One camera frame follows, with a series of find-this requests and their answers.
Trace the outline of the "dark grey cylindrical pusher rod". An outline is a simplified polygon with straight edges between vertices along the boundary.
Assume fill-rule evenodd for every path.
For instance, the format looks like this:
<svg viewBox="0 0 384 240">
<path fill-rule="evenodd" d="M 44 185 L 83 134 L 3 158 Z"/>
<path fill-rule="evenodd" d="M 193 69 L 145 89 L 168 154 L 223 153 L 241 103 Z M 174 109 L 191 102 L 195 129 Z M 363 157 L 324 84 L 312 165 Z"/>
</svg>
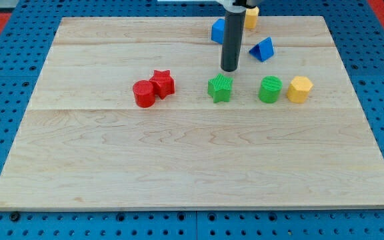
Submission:
<svg viewBox="0 0 384 240">
<path fill-rule="evenodd" d="M 221 52 L 221 68 L 226 72 L 234 72 L 238 68 L 244 22 L 245 11 L 226 11 Z"/>
</svg>

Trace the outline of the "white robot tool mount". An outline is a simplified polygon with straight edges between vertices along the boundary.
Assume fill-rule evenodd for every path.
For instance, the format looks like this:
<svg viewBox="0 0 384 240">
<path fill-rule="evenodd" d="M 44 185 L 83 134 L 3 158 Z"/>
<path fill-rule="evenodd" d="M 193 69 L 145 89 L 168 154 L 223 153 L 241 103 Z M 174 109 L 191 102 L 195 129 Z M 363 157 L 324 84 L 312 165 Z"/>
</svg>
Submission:
<svg viewBox="0 0 384 240">
<path fill-rule="evenodd" d="M 246 10 L 252 9 L 263 2 L 263 0 L 215 0 L 225 10 Z"/>
</svg>

